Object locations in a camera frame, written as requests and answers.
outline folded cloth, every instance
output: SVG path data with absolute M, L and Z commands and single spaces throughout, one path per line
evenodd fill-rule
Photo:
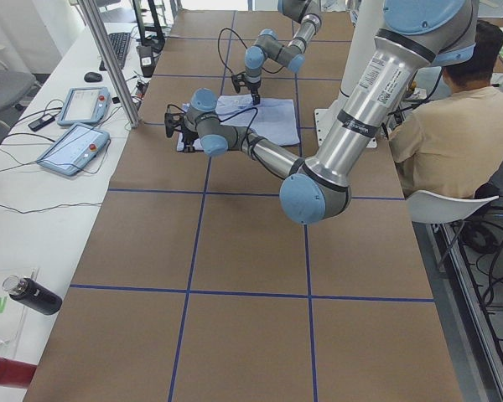
M 256 107 L 257 116 L 253 119 L 251 128 L 257 135 L 265 137 L 281 146 L 294 145 L 300 142 L 296 129 L 296 115 L 294 114 L 294 102 L 292 99 L 263 98 L 260 105 L 254 106 L 251 97 L 251 95 L 234 95 L 218 98 L 216 113 L 221 121 L 228 119 L 239 111 L 244 111 L 238 116 L 223 121 L 221 124 L 225 126 L 247 127 L 255 115 L 255 110 L 250 108 Z M 183 108 L 187 110 L 188 106 L 188 104 L 183 105 Z M 182 151 L 184 148 L 182 139 L 182 134 L 179 134 L 177 151 Z M 195 140 L 194 148 L 198 151 L 203 150 L 199 139 Z

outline white table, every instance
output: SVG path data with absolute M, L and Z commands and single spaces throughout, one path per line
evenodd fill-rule
M 108 32 L 129 32 L 132 27 L 132 24 L 112 23 L 108 24 L 106 29 Z M 135 50 L 136 42 L 133 39 L 130 46 L 122 71 L 126 80 L 136 74 L 134 71 L 141 73 Z M 83 80 L 86 72 L 98 71 L 100 60 L 95 42 L 87 28 L 23 115 L 43 110 L 53 99 L 63 100 L 69 88 L 73 87 L 107 86 L 111 96 L 116 96 L 107 72 L 101 72 L 102 82 L 88 84 Z M 127 82 L 131 90 L 136 82 L 136 79 Z M 60 106 L 60 103 L 54 102 L 49 107 L 53 106 Z M 111 105 L 106 116 L 116 107 L 118 105 Z M 15 126 L 11 133 L 31 132 L 28 123 L 36 117 Z M 124 111 L 120 109 L 101 129 L 108 131 L 111 136 L 107 155 L 103 160 L 101 152 L 86 167 L 88 171 L 95 171 L 101 166 L 98 173 L 79 173 L 73 178 L 66 178 L 45 171 L 36 164 L 6 171 L 0 173 L 0 204 L 30 210 L 58 204 L 102 202 L 109 179 L 127 140 L 130 125 Z M 37 134 L 55 139 L 63 132 L 63 128 L 52 123 L 37 131 Z M 20 162 L 32 162 L 48 147 L 49 142 L 37 137 L 13 136 L 4 140 L 0 150 L 10 152 Z M 16 164 L 9 155 L 0 151 L 0 169 Z M 0 208 L 0 270 L 38 268 L 37 281 L 60 296 L 65 296 L 98 212 L 97 206 L 51 209 L 34 214 L 18 214 Z M 37 363 L 57 314 L 48 317 L 30 309 L 26 310 L 26 319 L 14 358 Z M 23 399 L 24 394 L 23 389 L 0 387 L 0 402 L 17 402 Z

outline beige t-shirt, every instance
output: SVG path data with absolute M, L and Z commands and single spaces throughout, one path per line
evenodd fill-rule
M 503 161 L 503 93 L 488 86 L 420 106 L 390 146 L 405 195 L 472 198 Z

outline computer mouse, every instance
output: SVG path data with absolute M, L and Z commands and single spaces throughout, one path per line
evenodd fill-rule
M 99 73 L 96 73 L 95 71 L 89 71 L 84 75 L 84 81 L 85 82 L 101 82 L 102 81 L 102 75 Z

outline bottle cap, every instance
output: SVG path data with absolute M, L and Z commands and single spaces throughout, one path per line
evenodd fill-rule
M 12 296 L 18 296 L 24 291 L 25 281 L 18 276 L 11 275 L 2 284 L 2 289 Z

